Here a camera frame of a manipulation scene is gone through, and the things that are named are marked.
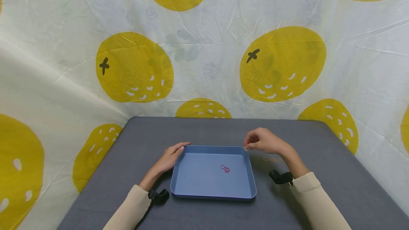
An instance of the gray table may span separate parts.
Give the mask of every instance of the gray table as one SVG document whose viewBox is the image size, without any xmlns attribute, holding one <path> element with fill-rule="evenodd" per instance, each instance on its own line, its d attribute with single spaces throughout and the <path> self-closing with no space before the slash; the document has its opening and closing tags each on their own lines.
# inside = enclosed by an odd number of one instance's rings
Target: gray table
<svg viewBox="0 0 409 230">
<path fill-rule="evenodd" d="M 248 119 L 134 117 L 107 153 L 70 208 L 59 230 L 102 229 L 163 151 L 180 141 L 209 146 L 241 146 L 245 134 L 265 127 L 290 143 L 352 229 L 409 229 L 409 218 L 342 142 L 321 122 Z M 257 186 L 252 202 L 175 198 L 151 206 L 137 229 L 311 229 L 287 185 L 275 185 L 268 173 L 287 171 L 279 158 L 250 152 Z M 171 173 L 157 183 L 170 191 Z"/>
</svg>

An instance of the white spot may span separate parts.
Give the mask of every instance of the white spot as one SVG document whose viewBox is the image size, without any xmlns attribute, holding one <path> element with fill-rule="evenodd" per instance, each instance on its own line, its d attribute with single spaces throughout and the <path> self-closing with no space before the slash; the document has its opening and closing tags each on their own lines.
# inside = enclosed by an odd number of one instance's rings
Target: white spot
<svg viewBox="0 0 409 230">
<path fill-rule="evenodd" d="M 9 205 L 9 200 L 7 198 L 4 198 L 0 204 L 0 212 L 4 211 L 8 205 Z"/>
<path fill-rule="evenodd" d="M 13 160 L 13 165 L 14 165 L 14 167 L 16 167 L 16 169 L 17 169 L 18 171 L 21 171 L 22 166 L 21 166 L 21 161 L 20 161 L 20 159 L 18 159 L 18 158 L 14 159 L 14 160 Z"/>
<path fill-rule="evenodd" d="M 33 196 L 33 192 L 31 192 L 31 190 L 28 190 L 26 192 L 26 202 L 28 202 L 32 196 Z"/>
<path fill-rule="evenodd" d="M 350 128 L 347 128 L 347 131 L 349 131 L 349 134 L 351 135 L 351 137 L 354 136 L 354 132 Z"/>
</svg>

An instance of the beige long sleeve shirt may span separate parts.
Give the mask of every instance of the beige long sleeve shirt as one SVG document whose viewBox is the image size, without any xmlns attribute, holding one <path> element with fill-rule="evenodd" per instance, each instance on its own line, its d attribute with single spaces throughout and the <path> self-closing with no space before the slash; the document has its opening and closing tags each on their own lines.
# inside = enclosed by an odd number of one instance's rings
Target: beige long sleeve shirt
<svg viewBox="0 0 409 230">
<path fill-rule="evenodd" d="M 290 189 L 304 208 L 314 230 L 351 229 L 314 173 L 294 179 Z M 134 185 L 103 230 L 134 230 L 150 205 L 148 192 Z"/>
</svg>

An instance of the wrist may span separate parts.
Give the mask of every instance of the wrist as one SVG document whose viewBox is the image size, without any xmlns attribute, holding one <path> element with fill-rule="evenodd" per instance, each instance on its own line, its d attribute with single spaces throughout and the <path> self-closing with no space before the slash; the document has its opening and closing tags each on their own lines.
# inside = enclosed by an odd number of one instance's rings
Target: wrist
<svg viewBox="0 0 409 230">
<path fill-rule="evenodd" d="M 292 155 L 296 154 L 297 152 L 295 149 L 288 143 L 283 145 L 281 149 L 277 152 L 280 157 L 291 157 Z"/>
<path fill-rule="evenodd" d="M 158 180 L 158 178 L 161 176 L 161 172 L 157 171 L 153 168 L 151 168 L 145 175 L 145 177 L 143 177 L 142 181 L 140 182 L 139 186 L 145 190 L 145 191 L 149 191 L 153 188 L 153 185 L 155 184 L 155 182 Z"/>
</svg>

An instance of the hand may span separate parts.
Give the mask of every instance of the hand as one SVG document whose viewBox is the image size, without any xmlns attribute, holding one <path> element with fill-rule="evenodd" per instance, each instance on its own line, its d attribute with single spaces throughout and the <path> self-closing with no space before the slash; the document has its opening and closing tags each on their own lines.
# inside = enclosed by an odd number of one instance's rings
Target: hand
<svg viewBox="0 0 409 230">
<path fill-rule="evenodd" d="M 180 142 L 166 149 L 158 162 L 156 162 L 148 173 L 146 173 L 145 177 L 143 177 L 139 186 L 145 191 L 151 190 L 156 180 L 158 180 L 164 172 L 169 171 L 175 166 L 178 157 L 185 149 L 185 146 L 189 144 L 190 142 Z"/>
<path fill-rule="evenodd" d="M 159 174 L 165 173 L 175 166 L 178 157 L 181 155 L 185 146 L 190 145 L 190 142 L 180 142 L 165 150 L 162 157 L 151 168 L 152 171 Z"/>
<path fill-rule="evenodd" d="M 244 146 L 246 150 L 258 149 L 267 154 L 279 155 L 291 147 L 287 142 L 272 134 L 271 131 L 261 127 L 247 133 Z"/>
</svg>

